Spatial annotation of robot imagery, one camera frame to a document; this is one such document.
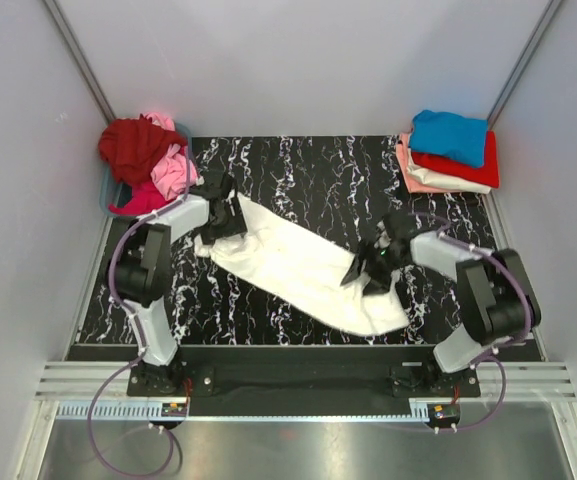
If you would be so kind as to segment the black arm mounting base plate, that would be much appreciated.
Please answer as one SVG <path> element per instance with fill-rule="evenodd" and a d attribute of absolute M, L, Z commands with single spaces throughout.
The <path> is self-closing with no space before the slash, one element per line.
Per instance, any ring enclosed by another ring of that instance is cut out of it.
<path fill-rule="evenodd" d="M 475 399 L 475 372 L 442 374 L 429 346 L 185 346 L 170 365 L 140 363 L 131 397 L 187 395 L 207 417 L 403 417 L 411 401 Z"/>

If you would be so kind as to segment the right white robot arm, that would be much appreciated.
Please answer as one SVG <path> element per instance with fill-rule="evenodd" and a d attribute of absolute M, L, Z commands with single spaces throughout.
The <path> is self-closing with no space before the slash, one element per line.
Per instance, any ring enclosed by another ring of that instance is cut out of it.
<path fill-rule="evenodd" d="M 362 293 L 384 294 L 393 273 L 417 265 L 456 282 L 461 324 L 422 363 L 416 385 L 432 385 L 473 369 L 501 348 L 523 342 L 542 320 L 541 308 L 519 253 L 467 244 L 437 229 L 418 228 L 411 213 L 391 212 L 363 238 L 341 284 L 364 276 Z"/>

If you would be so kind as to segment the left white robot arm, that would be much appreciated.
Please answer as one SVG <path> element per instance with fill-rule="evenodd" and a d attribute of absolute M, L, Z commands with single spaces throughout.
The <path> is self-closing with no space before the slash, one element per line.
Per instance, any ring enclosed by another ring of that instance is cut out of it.
<path fill-rule="evenodd" d="M 137 380 L 161 391 L 181 387 L 183 366 L 170 329 L 165 295 L 171 285 L 171 247 L 189 233 L 206 246 L 247 233 L 238 185 L 228 173 L 206 174 L 169 204 L 120 220 L 124 232 L 108 261 L 106 283 L 137 340 Z"/>

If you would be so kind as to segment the white t shirt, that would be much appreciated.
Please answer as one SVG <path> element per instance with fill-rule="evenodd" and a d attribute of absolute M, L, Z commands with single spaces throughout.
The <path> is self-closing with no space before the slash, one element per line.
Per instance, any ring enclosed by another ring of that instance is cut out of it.
<path fill-rule="evenodd" d="M 195 254 L 273 294 L 315 320 L 358 336 L 383 335 L 409 325 L 390 286 L 362 293 L 368 276 L 343 286 L 354 255 L 241 195 L 248 232 L 209 245 L 197 236 Z"/>

